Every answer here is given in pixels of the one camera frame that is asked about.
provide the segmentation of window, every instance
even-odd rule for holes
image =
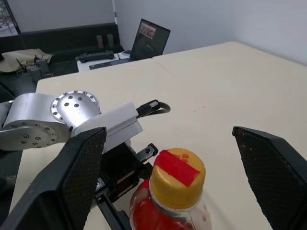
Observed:
[[[14,18],[6,0],[0,0],[0,37],[18,35]]]

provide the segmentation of white table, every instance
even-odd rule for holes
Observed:
[[[77,61],[78,71],[79,72],[90,71],[91,65],[96,65],[96,64],[100,64],[100,63],[106,63],[106,62],[116,61],[116,60],[119,60],[119,59],[126,59],[126,58],[129,58],[129,56],[123,55],[122,53],[117,53],[117,54],[114,54],[113,59],[88,61],[88,62],[85,62],[85,63],[81,63],[81,61]]]
[[[307,158],[306,76],[305,66],[226,43],[44,79],[37,91],[86,90],[103,111],[127,101],[168,103],[170,113],[140,119],[144,131],[132,147],[140,151],[152,142],[159,150],[182,147],[199,155],[207,170],[203,199],[214,230],[271,230],[249,187],[232,128],[281,136]],[[12,207],[62,146],[24,151]],[[121,201],[124,208],[128,203],[129,197]],[[85,229],[110,229],[101,216],[94,209]]]

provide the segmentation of wall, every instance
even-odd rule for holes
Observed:
[[[141,18],[171,30],[164,54],[239,41],[307,65],[306,0],[114,0],[124,49]]]
[[[8,0],[21,32],[113,23],[112,0]]]

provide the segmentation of yellow bottle cap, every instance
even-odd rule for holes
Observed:
[[[162,205],[168,208],[190,208],[194,206],[201,197],[202,187],[206,176],[205,166],[198,156],[186,149],[169,149],[168,152],[199,172],[195,176],[194,180],[192,180],[191,184],[187,186],[173,177],[170,173],[167,173],[165,170],[159,167],[157,158],[153,166],[152,176],[150,178],[151,191],[154,197]]]

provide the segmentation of red tape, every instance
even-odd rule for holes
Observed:
[[[189,187],[200,171],[178,159],[167,150],[162,150],[155,159],[154,165],[159,166],[165,172]]]

